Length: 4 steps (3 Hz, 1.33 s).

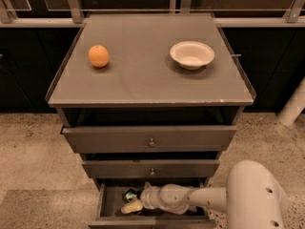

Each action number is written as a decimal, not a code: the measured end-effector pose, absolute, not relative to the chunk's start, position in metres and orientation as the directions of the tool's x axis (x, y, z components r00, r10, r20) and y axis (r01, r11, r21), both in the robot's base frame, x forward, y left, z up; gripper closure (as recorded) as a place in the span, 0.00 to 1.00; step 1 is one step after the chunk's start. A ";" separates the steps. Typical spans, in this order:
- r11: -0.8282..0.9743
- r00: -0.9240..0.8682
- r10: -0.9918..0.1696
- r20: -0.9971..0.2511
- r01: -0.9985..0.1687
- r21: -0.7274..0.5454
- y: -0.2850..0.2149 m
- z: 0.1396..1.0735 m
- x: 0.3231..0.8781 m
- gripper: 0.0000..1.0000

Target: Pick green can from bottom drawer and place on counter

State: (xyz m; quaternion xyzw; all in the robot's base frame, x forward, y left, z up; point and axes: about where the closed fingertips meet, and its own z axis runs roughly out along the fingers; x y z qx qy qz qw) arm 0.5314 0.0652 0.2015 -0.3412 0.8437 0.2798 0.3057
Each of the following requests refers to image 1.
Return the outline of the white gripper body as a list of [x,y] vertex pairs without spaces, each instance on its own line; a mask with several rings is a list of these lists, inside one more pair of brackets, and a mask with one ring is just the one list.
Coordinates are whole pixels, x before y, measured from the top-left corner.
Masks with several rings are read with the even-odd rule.
[[146,209],[153,210],[163,207],[164,203],[160,198],[159,192],[160,188],[157,186],[149,186],[142,191],[140,200]]

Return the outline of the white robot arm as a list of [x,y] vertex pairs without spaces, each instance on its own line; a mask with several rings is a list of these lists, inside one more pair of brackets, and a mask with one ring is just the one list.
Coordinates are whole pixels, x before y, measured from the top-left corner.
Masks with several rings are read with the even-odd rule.
[[158,187],[147,183],[121,212],[160,209],[182,215],[191,206],[225,212],[228,229],[284,229],[283,217],[290,201],[265,166],[242,160],[232,167],[224,187],[192,188],[176,184]]

